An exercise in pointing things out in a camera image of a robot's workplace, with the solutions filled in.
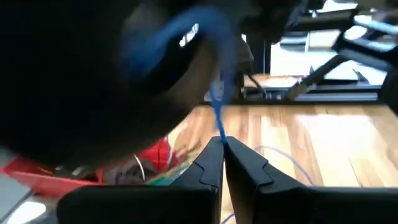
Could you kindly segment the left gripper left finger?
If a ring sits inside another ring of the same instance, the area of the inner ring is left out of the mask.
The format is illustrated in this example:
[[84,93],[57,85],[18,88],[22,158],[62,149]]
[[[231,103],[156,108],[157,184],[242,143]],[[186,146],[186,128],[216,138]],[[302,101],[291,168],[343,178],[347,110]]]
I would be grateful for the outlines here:
[[64,224],[219,223],[224,150],[213,137],[188,169],[168,186],[80,187],[57,204]]

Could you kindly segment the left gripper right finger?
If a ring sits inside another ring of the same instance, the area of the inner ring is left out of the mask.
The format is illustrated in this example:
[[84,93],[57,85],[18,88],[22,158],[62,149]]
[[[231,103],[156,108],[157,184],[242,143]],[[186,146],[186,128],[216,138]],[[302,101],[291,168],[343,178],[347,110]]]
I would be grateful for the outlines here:
[[237,223],[397,224],[396,188],[307,186],[234,137],[224,151]]

